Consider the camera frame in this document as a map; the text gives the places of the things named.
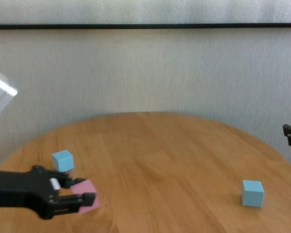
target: wood grain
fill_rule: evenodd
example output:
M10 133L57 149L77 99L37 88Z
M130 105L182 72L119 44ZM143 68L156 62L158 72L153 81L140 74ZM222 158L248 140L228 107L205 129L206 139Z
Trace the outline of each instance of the wood grain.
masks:
M0 233L291 233L291 166L230 126L180 114L103 116L26 144L0 169L51 169L52 153L64 149L101 207L52 220L0 208ZM263 208L242 206L243 179L262 181Z

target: light blue block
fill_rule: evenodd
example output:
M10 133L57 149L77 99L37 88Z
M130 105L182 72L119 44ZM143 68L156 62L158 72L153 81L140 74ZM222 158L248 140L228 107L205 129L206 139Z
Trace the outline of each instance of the light blue block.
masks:
M53 165L57 171L65 172L74 168L73 156L68 150L53 154Z
M264 189L260 181L242 181L242 204L246 206L262 207Z

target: white wall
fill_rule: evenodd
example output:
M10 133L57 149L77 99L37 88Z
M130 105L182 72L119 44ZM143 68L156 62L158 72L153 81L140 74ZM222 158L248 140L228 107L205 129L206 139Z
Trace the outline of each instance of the white wall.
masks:
M0 162L56 127L130 111L222 121L291 162L291 29L0 31L0 71L20 90Z

